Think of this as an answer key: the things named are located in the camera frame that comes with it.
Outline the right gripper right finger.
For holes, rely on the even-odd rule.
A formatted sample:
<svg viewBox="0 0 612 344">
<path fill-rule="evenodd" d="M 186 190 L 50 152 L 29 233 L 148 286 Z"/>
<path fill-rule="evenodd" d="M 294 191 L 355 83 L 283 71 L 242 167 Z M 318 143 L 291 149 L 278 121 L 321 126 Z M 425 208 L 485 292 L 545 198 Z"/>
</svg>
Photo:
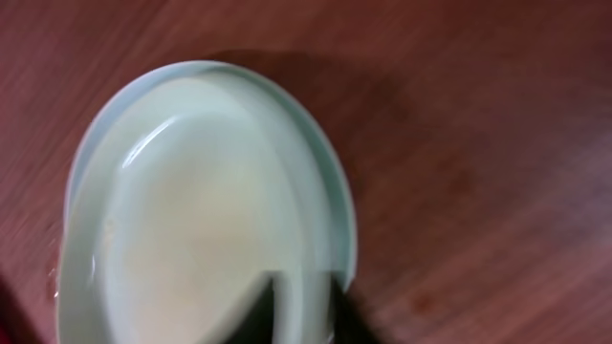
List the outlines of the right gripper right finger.
<svg viewBox="0 0 612 344">
<path fill-rule="evenodd" d="M 336 344 L 391 344 L 366 321 L 358 303 L 343 290 L 334 273 L 330 274 L 329 313 Z"/>
</svg>

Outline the pale blue plate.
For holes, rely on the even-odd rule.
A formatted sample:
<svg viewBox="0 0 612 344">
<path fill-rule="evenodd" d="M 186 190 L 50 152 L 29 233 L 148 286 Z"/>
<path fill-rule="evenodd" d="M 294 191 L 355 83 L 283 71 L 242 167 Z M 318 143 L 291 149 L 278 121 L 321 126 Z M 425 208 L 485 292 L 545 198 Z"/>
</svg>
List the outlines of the pale blue plate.
<svg viewBox="0 0 612 344">
<path fill-rule="evenodd" d="M 62 343 L 218 343 L 271 276 L 273 341 L 326 337 L 330 211 L 290 113 L 221 72 L 146 92 L 96 149 L 60 268 Z"/>
<path fill-rule="evenodd" d="M 85 169 L 104 136 L 121 117 L 121 113 L 137 98 L 159 84 L 209 70 L 222 70 L 244 77 L 276 98 L 289 112 L 289 118 L 311 149 L 324 181 L 332 210 L 331 234 L 336 271 L 339 272 L 343 287 L 349 289 L 358 270 L 358 225 L 353 195 L 336 150 L 312 114 L 293 95 L 266 76 L 228 62 L 188 60 L 164 65 L 135 78 L 104 104 L 85 131 L 74 154 L 64 193 L 62 238 L 66 240 L 69 237 L 69 221 Z"/>
</svg>

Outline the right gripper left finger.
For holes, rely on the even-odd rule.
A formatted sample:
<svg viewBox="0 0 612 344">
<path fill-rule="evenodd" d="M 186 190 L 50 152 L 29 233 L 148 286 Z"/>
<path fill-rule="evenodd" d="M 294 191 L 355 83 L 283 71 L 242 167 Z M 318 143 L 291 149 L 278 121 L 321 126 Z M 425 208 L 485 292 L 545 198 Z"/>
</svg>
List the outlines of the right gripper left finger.
<svg viewBox="0 0 612 344">
<path fill-rule="evenodd" d="M 239 325 L 223 344 L 272 344 L 275 307 L 275 274 L 269 274 L 265 288 L 258 294 Z"/>
</svg>

